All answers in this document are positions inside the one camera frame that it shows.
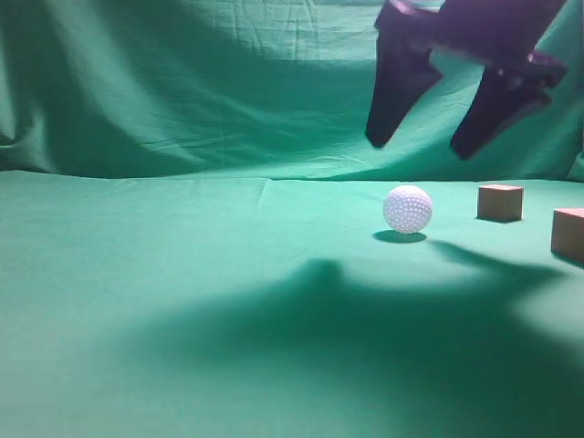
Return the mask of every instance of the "green tablecloth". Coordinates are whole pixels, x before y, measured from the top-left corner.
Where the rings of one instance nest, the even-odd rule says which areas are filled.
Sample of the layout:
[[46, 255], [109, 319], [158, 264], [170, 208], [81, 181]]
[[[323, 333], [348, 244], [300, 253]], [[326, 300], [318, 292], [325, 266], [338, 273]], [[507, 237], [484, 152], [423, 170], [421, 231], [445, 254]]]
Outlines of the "green tablecloth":
[[0, 173], [0, 436], [584, 436], [582, 185], [512, 183], [419, 183], [405, 243], [396, 182]]

